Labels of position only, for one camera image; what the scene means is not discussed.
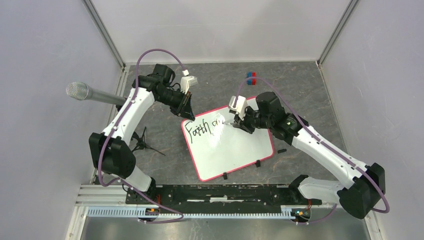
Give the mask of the pink framed whiteboard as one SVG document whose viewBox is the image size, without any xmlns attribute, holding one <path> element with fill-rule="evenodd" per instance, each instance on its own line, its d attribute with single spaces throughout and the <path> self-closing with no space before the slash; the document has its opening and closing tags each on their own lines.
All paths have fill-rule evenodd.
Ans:
<svg viewBox="0 0 424 240">
<path fill-rule="evenodd" d="M 234 114 L 221 106 L 185 119 L 182 133 L 200 181 L 206 182 L 223 173 L 231 173 L 257 160 L 271 158 L 275 153 L 268 129 L 256 129 L 249 134 L 224 122 L 233 122 Z"/>
</svg>

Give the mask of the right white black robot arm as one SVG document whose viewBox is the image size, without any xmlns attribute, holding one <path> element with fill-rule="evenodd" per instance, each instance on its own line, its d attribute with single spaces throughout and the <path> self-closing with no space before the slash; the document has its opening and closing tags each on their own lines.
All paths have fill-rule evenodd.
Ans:
<svg viewBox="0 0 424 240">
<path fill-rule="evenodd" d="M 233 96 L 228 104 L 234 128 L 253 134 L 266 129 L 278 140 L 306 153 L 336 179 L 323 180 L 302 174 L 289 187 L 289 199 L 302 204 L 307 199 L 340 205 L 348 214 L 364 219 L 370 211 L 387 214 L 385 169 L 378 163 L 362 162 L 321 136 L 294 111 L 287 112 L 275 92 L 259 94 L 257 109 L 247 99 Z"/>
</svg>

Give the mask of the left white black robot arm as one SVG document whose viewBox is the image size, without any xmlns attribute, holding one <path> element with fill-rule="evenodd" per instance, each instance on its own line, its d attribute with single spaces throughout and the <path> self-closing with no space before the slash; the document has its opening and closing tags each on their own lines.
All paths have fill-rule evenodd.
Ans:
<svg viewBox="0 0 424 240">
<path fill-rule="evenodd" d="M 198 83 L 195 76 L 183 70 L 177 89 L 172 88 L 175 72 L 166 65 L 156 64 L 153 72 L 135 78 L 129 96 L 112 122 L 102 133 L 92 133 L 89 148 L 98 175 L 109 174 L 114 179 L 128 183 L 138 190 L 138 197 L 145 204 L 157 198 L 155 181 L 136 166 L 136 157 L 129 147 L 135 130 L 146 111 L 154 102 L 169 106 L 172 114 L 195 120 L 191 107 L 189 88 Z"/>
</svg>

